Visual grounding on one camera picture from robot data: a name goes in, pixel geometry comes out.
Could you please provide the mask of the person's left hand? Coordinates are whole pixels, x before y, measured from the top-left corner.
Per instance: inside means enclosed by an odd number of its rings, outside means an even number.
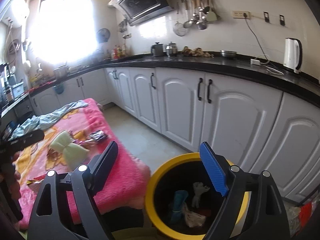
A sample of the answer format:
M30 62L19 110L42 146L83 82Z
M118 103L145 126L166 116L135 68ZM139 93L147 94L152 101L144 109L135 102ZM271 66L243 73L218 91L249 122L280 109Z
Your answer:
M18 182L20 178L21 178L20 173L18 171L15 171L14 182L10 185L11 197L14 200L19 200L21 198L20 184Z

